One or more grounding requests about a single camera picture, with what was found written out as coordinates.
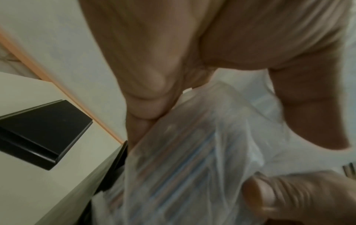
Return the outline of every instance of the white table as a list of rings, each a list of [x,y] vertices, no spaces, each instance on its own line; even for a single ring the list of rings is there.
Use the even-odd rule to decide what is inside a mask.
[[[0,116],[59,99],[52,83],[0,72]],[[50,171],[0,151],[0,224],[72,225],[119,147],[94,122]]]

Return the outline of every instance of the skin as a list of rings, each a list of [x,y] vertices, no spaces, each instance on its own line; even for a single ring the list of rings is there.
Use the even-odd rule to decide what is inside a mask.
[[[267,68],[295,133],[349,146],[339,76],[351,0],[79,2],[126,99],[129,149],[220,67]]]

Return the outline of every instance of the black object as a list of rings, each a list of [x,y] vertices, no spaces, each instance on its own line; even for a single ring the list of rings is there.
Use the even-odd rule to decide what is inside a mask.
[[[66,100],[5,115],[0,117],[0,151],[50,170],[92,123]]]
[[[127,141],[122,145],[118,156],[111,164],[108,172],[101,181],[99,187],[95,191],[95,194],[100,191],[106,191],[114,185],[115,181],[123,173],[123,166],[127,157]],[[92,204],[89,202],[85,207],[82,215],[80,216],[77,225],[92,225]]]

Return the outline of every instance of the plastic bag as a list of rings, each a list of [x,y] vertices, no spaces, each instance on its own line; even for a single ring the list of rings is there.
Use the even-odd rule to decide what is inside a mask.
[[[98,225],[260,225],[240,194],[248,177],[330,169],[355,155],[302,139],[210,82],[182,95],[138,143],[124,175],[93,198],[93,216]]]

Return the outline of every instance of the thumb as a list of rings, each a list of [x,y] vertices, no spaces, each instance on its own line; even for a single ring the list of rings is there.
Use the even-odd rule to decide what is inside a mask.
[[[304,224],[354,224],[356,182],[334,172],[254,176],[242,192],[257,215]]]

